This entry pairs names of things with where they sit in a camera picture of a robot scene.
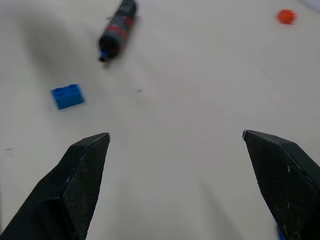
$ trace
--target white table surface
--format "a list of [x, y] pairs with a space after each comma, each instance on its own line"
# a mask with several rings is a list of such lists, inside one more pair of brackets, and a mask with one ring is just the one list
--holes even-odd
[[[88, 240], [275, 240], [242, 131], [320, 158], [320, 14], [295, 0], [140, 0], [98, 61], [116, 0], [0, 2], [0, 221], [78, 140], [110, 132]], [[280, 9], [294, 25], [275, 20]], [[50, 90], [79, 84], [58, 111]]]

